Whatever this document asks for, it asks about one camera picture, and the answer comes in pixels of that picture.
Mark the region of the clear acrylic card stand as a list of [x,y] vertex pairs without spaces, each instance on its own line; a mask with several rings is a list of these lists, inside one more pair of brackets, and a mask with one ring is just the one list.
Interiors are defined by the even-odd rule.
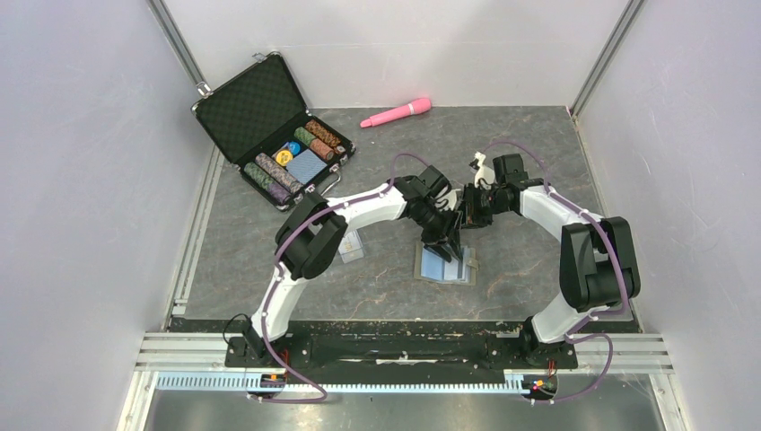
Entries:
[[364,257],[363,243],[357,231],[351,231],[345,234],[339,243],[338,254],[344,264],[348,264]]

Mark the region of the beige leather card holder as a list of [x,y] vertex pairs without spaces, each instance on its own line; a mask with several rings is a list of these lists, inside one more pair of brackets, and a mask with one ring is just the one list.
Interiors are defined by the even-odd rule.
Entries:
[[460,284],[460,283],[456,283],[454,281],[450,281],[449,280],[449,277],[448,277],[448,268],[450,266],[450,262],[446,262],[446,264],[445,264],[444,280],[443,281],[441,281],[441,282],[435,282],[435,281],[432,281],[430,279],[421,277],[420,276],[420,256],[421,256],[421,252],[422,252],[423,248],[425,248],[425,246],[421,242],[419,242],[416,245],[416,248],[415,248],[415,264],[414,264],[414,269],[413,269],[413,277],[414,277],[414,279],[416,279],[416,280],[422,280],[422,281],[428,281],[428,282],[433,282],[433,283],[437,283],[437,284],[441,284],[441,285],[474,286],[476,284],[476,282],[477,282],[477,274],[478,274],[478,270],[479,270],[479,262],[477,260],[477,252],[476,252],[475,248],[468,247],[468,248],[471,249],[471,257],[470,257],[470,259],[468,261],[468,265],[471,268],[471,279],[470,279],[470,282],[467,283],[467,284]]

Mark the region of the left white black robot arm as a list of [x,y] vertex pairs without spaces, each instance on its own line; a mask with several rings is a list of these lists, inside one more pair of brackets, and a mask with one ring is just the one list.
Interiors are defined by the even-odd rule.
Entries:
[[332,264],[347,233],[379,222],[410,219],[421,241],[446,261],[461,259],[457,191],[435,167],[392,177],[380,186],[342,198],[308,194],[276,234],[274,273],[259,308],[243,332],[259,365],[282,354],[291,315],[307,283]]

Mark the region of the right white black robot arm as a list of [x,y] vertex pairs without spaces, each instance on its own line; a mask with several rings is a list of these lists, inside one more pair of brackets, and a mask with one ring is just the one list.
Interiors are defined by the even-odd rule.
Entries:
[[541,366],[588,321],[619,314],[641,291],[630,224],[603,217],[560,195],[542,179],[531,179],[519,154],[496,157],[491,167],[476,153],[473,182],[463,189],[464,228],[487,227],[494,216],[513,212],[550,233],[560,244],[559,294],[529,317],[519,333],[520,359]]

